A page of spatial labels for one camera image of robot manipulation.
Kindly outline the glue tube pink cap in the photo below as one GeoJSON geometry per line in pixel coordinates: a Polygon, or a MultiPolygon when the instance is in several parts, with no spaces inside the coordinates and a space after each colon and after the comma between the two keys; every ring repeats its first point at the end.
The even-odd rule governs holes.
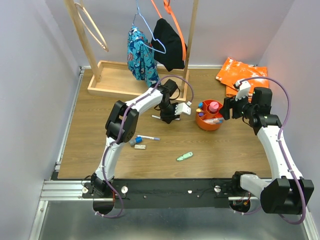
{"type": "Polygon", "coordinates": [[[217,101],[212,101],[208,106],[208,111],[211,114],[216,114],[219,111],[219,103],[217,101]]]}

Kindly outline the white pen light-blue cap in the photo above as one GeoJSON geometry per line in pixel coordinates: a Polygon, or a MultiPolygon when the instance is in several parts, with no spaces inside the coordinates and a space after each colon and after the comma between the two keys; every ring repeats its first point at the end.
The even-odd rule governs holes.
{"type": "Polygon", "coordinates": [[[222,120],[220,120],[220,121],[213,121],[211,124],[213,124],[213,125],[217,125],[217,124],[222,124],[223,123],[223,121],[222,120]]]}

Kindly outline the orange round divided organizer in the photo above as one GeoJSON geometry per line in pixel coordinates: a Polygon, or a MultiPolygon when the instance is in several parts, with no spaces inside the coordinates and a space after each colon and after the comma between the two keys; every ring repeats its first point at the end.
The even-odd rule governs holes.
{"type": "Polygon", "coordinates": [[[216,101],[216,100],[207,99],[207,100],[202,101],[201,103],[203,103],[203,107],[198,108],[198,106],[197,106],[197,108],[201,109],[202,112],[196,112],[196,114],[195,114],[195,122],[196,122],[197,126],[199,128],[201,128],[202,130],[210,131],[210,132],[218,130],[223,123],[222,124],[207,124],[204,122],[204,120],[218,118],[219,120],[224,121],[223,116],[219,113],[219,110],[223,106],[220,102],[216,101],[219,103],[219,110],[217,113],[212,114],[209,112],[208,107],[212,101],[216,101]],[[204,113],[204,115],[199,117],[198,116],[199,113],[204,113]]]}

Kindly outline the white pen lilac cap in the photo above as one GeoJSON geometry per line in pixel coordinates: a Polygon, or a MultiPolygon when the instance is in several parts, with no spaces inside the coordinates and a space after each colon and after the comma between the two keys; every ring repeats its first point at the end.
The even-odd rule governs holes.
{"type": "Polygon", "coordinates": [[[154,141],[160,141],[161,139],[158,137],[152,137],[152,136],[145,136],[145,135],[136,135],[139,138],[147,139],[147,140],[154,140],[154,141]]]}

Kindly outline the green translucent correction pen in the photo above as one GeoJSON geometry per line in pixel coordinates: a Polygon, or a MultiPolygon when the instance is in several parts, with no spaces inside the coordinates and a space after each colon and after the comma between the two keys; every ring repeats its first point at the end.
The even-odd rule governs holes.
{"type": "Polygon", "coordinates": [[[191,152],[191,151],[190,151],[190,152],[187,152],[187,153],[179,156],[179,157],[176,159],[176,161],[177,161],[177,162],[181,162],[181,161],[187,160],[187,159],[191,158],[193,155],[194,155],[193,152],[191,152]]]}

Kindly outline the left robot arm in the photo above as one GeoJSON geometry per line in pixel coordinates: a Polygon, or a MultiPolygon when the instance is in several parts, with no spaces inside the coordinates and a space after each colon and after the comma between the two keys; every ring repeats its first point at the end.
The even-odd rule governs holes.
{"type": "Polygon", "coordinates": [[[129,142],[137,128],[139,116],[150,108],[158,106],[160,119],[170,124],[180,117],[178,103],[171,103],[171,96],[178,89],[172,79],[165,84],[155,83],[142,95],[123,102],[118,100],[106,121],[106,142],[99,167],[90,176],[93,192],[99,197],[107,197],[115,189],[111,185],[115,177],[115,168],[124,144],[129,142]]]}

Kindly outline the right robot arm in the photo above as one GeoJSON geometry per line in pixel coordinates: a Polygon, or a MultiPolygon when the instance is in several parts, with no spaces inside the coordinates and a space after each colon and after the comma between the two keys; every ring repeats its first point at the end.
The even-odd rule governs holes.
{"type": "Polygon", "coordinates": [[[272,91],[256,87],[249,98],[249,90],[248,86],[238,87],[236,96],[224,99],[219,113],[225,120],[248,120],[265,151],[272,181],[267,182],[253,172],[237,171],[232,176],[230,191],[236,196],[251,193],[260,200],[267,214],[303,216],[314,184],[304,179],[295,166],[283,136],[281,120],[271,114],[272,91]]]}

